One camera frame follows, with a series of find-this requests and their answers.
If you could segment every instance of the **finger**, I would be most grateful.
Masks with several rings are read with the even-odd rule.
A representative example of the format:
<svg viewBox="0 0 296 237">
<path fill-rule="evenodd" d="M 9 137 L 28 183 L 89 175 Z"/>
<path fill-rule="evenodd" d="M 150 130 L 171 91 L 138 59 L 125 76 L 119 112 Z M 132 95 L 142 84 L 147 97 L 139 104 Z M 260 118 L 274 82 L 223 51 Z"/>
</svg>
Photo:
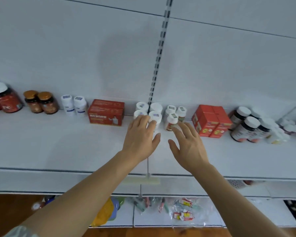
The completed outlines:
<svg viewBox="0 0 296 237">
<path fill-rule="evenodd" d="M 136 119 L 134 120 L 133 126 L 138 127 L 140 124 L 140 120 L 143 117 L 143 115 L 137 116 Z"/>
<path fill-rule="evenodd" d="M 178 125 L 179 127 L 181 127 L 182 132 L 185 135 L 186 139 L 193 136 L 190 129 L 185 124 L 183 124 L 182 122 L 178 122 Z"/>
<path fill-rule="evenodd" d="M 168 143 L 169 143 L 169 146 L 170 146 L 170 150 L 172 151 L 173 156 L 176 159 L 180 154 L 180 150 L 176 146 L 176 144 L 175 144 L 175 142 L 173 140 L 168 140 Z"/>
<path fill-rule="evenodd" d="M 128 131 L 133 127 L 134 121 L 135 121 L 135 120 L 132 120 L 132 121 L 130 122 L 130 124 L 128 125 L 128 128 L 127 128 Z"/>
<path fill-rule="evenodd" d="M 152 148 L 153 148 L 153 151 L 155 151 L 155 149 L 157 148 L 157 146 L 159 145 L 160 143 L 160 138 L 161 138 L 161 133 L 158 133 L 154 139 L 152 140 Z"/>
<path fill-rule="evenodd" d="M 156 125 L 157 125 L 157 121 L 155 120 L 151 121 L 147 127 L 147 130 L 151 133 L 154 132 Z"/>
<path fill-rule="evenodd" d="M 177 138 L 179 145 L 183 145 L 183 141 L 186 140 L 185 136 L 183 135 L 183 133 L 176 127 L 172 127 L 172 131 L 175 134 L 175 137 Z"/>
<path fill-rule="evenodd" d="M 194 137 L 199 137 L 198 133 L 196 132 L 194 126 L 192 126 L 190 123 L 187 123 L 187 122 L 184 122 L 184 124 L 190 129 L 191 131 L 191 134 L 194 136 Z"/>
<path fill-rule="evenodd" d="M 139 126 L 145 127 L 147 126 L 148 121 L 150 120 L 150 116 L 143 116 L 140 120 Z"/>
</svg>

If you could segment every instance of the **gold lid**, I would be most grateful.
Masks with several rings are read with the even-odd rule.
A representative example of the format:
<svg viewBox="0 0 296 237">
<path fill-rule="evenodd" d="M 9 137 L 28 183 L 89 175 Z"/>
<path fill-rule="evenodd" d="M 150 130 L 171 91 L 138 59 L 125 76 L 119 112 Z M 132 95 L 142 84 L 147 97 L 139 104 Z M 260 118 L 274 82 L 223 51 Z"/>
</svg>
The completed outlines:
<svg viewBox="0 0 296 237">
<path fill-rule="evenodd" d="M 26 91 L 23 93 L 23 95 L 26 99 L 34 99 L 37 94 L 38 94 L 38 92 L 33 91 L 33 90 Z"/>
<path fill-rule="evenodd" d="M 49 98 L 52 97 L 51 93 L 48 91 L 40 92 L 37 96 L 39 97 L 40 100 L 48 100 Z"/>
</svg>

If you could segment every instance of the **hand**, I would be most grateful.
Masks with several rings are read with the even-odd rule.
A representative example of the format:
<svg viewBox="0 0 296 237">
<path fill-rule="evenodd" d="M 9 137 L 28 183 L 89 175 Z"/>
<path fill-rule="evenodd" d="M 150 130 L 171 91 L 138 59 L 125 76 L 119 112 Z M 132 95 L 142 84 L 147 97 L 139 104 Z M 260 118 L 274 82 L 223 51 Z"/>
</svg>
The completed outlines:
<svg viewBox="0 0 296 237">
<path fill-rule="evenodd" d="M 149 119 L 150 116 L 138 116 L 129 124 L 125 136 L 122 151 L 133 156 L 137 164 L 147 159 L 155 151 L 160 142 L 161 133 L 158 133 L 152 139 L 157 122 L 151 121 L 146 128 Z"/>
<path fill-rule="evenodd" d="M 168 140 L 170 149 L 177 162 L 191 174 L 209 165 L 206 150 L 198 133 L 189 123 L 181 123 L 182 132 L 175 127 L 172 130 L 179 141 L 180 149 L 173 140 Z"/>
</svg>

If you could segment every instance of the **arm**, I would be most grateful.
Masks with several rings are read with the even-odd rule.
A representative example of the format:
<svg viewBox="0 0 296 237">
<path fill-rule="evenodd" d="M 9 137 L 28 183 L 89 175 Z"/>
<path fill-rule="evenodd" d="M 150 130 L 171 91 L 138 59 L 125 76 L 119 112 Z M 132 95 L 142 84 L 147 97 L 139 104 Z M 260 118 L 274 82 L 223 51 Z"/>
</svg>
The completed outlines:
<svg viewBox="0 0 296 237">
<path fill-rule="evenodd" d="M 22 225 L 39 237 L 81 237 L 120 182 L 158 146 L 160 135 L 152 140 L 156 122 L 146 129 L 149 119 L 138 116 L 128 127 L 120 152 Z"/>
<path fill-rule="evenodd" d="M 189 171 L 213 201 L 233 237 L 285 235 L 252 203 L 234 189 L 209 162 L 201 138 L 189 123 L 179 123 L 182 132 L 172 128 L 180 149 L 169 140 L 175 159 Z"/>
</svg>

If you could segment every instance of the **left hand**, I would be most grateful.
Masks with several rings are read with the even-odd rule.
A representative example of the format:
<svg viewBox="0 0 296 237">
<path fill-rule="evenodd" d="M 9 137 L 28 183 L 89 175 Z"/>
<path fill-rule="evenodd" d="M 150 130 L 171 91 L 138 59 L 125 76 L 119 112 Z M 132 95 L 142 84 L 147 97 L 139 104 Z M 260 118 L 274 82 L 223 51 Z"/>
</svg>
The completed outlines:
<svg viewBox="0 0 296 237">
<path fill-rule="evenodd" d="M 136 164 L 147 159 L 160 142 L 161 133 L 152 139 L 156 121 L 151 121 L 146 128 L 149 119 L 150 116 L 138 116 L 129 124 L 125 136 L 122 151 L 134 157 Z"/>
</svg>

